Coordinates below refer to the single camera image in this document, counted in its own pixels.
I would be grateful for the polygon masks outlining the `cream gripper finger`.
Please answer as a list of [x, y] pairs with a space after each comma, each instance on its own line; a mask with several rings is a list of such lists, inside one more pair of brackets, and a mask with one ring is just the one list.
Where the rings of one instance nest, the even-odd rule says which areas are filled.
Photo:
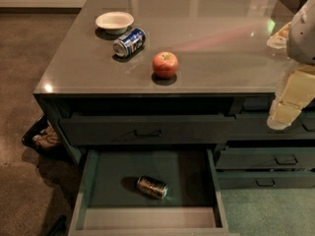
[[315, 98], [315, 66], [302, 64], [282, 74], [269, 117], [290, 125]]

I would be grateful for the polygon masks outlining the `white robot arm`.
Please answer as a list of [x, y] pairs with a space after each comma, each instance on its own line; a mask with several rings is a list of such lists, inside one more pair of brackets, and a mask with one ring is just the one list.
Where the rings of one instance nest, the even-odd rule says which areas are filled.
[[286, 48], [287, 56], [298, 63], [282, 73], [267, 119], [269, 128], [284, 130], [315, 98], [315, 0], [306, 0], [267, 44]]

